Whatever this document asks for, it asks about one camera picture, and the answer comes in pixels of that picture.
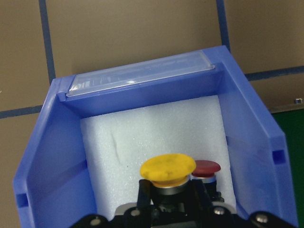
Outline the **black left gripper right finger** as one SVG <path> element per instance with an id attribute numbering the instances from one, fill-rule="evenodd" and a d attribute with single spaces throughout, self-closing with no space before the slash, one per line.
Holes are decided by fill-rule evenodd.
<path id="1" fill-rule="evenodd" d="M 202 180 L 193 179 L 191 182 L 194 186 L 201 209 L 210 209 L 213 206 L 213 203 Z"/>

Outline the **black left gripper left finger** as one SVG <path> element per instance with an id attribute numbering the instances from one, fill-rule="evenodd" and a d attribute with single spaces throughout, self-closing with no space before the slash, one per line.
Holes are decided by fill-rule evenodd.
<path id="1" fill-rule="evenodd" d="M 139 180 L 137 208 L 143 209 L 151 204 L 151 182 L 148 180 Z"/>

